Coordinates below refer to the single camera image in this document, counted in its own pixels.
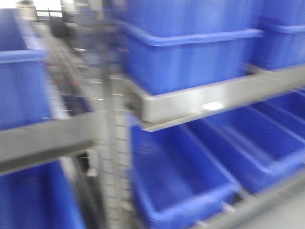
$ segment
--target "gray metal beam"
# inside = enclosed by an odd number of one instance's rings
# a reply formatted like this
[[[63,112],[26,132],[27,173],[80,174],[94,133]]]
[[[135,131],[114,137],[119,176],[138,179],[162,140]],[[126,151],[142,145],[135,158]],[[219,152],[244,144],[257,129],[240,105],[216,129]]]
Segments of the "gray metal beam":
[[[125,77],[129,109],[144,129],[155,131],[277,96],[305,85],[305,65],[262,71],[176,92],[149,95]]]
[[[83,152],[100,144],[101,119],[85,113],[65,120],[0,131],[0,173]]]

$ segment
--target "storage rack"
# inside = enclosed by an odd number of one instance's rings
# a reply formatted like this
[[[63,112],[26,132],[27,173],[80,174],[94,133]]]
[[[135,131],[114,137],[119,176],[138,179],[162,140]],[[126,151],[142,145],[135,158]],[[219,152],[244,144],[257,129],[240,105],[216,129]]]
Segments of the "storage rack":
[[[129,112],[125,110],[124,104],[139,118],[144,129],[155,131],[302,87],[305,85],[304,70],[304,66],[276,72],[254,69],[254,75],[157,96],[147,94],[124,75],[105,72],[104,69],[101,76],[88,78],[90,90],[95,88],[92,92],[96,106],[106,111],[103,118],[107,120],[108,140],[104,143],[105,147],[92,149],[90,157],[106,205],[107,227],[142,228],[141,223],[134,221],[137,213],[133,209],[128,179],[124,174],[130,161],[128,126],[124,121]],[[194,96],[198,98],[200,94],[203,97],[202,95],[211,94],[211,91],[214,92],[212,98],[196,101],[190,107],[178,106],[181,103],[189,104],[194,101]],[[221,106],[216,110],[205,109],[204,105],[210,103],[219,103]],[[222,214],[198,222],[193,228],[230,229],[258,212],[289,199],[304,188],[305,175],[302,171],[290,181],[279,184],[264,194],[253,196],[244,192],[238,203],[233,206],[224,205]]]
[[[89,96],[85,100],[90,104]],[[96,112],[90,111],[66,119],[46,120],[0,131],[0,173],[77,154],[100,145],[102,122]]]

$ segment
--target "plastic bin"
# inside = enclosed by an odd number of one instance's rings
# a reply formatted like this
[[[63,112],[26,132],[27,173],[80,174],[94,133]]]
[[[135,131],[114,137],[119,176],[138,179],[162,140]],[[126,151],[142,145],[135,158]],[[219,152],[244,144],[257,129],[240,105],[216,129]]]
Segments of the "plastic bin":
[[[0,176],[0,228],[85,229],[59,162]]]
[[[0,9],[0,130],[51,117],[45,52],[17,10]]]
[[[262,23],[265,36],[258,38],[251,62],[267,70],[305,63],[305,25]]]
[[[305,63],[305,0],[266,0],[252,63],[275,70]]]
[[[277,25],[305,24],[305,0],[266,0],[262,18]]]
[[[127,0],[127,72],[152,95],[243,76],[261,0]]]
[[[123,24],[127,34],[127,71],[152,95],[243,76],[253,37],[261,31],[155,37]]]
[[[305,122],[305,94],[294,92],[265,101],[282,113]]]
[[[304,165],[304,141],[250,107],[188,126],[252,193],[272,187]]]
[[[281,99],[283,101],[286,100],[285,103],[289,107],[286,106],[287,108],[285,109],[285,106],[274,106],[268,100],[251,106],[277,121],[278,124],[291,130],[302,139],[305,139],[305,113],[303,115],[300,114],[300,112],[302,113],[302,107],[305,105],[305,97],[295,94],[292,96],[284,95],[278,98],[278,100]],[[299,115],[295,115],[294,109],[298,111]]]
[[[257,26],[261,0],[127,0],[126,20],[152,36],[238,31]]]
[[[150,228],[185,229],[232,203],[237,182],[184,126],[132,127],[134,198]]]

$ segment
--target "metal bar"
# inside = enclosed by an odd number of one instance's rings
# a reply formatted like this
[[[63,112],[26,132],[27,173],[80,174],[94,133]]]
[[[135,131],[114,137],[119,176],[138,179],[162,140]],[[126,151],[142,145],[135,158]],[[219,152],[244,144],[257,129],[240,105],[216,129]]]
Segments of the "metal bar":
[[[0,173],[83,152],[100,144],[99,114],[85,113],[0,131]]]
[[[305,170],[295,175],[291,180],[283,182],[269,191],[252,196],[234,205],[235,211],[221,213],[209,220],[198,223],[191,229],[231,229],[247,221],[259,212],[267,210],[276,204],[289,200],[300,189],[305,189]]]
[[[144,129],[155,131],[277,96],[305,85],[305,65],[262,71],[176,92],[149,95],[124,79],[127,106]]]

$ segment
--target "floor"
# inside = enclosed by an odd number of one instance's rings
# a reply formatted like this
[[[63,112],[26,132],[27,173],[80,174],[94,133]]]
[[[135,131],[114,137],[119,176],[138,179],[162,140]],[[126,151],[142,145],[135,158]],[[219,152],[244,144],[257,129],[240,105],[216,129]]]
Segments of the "floor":
[[[304,229],[305,190],[272,209],[260,213],[236,229]]]

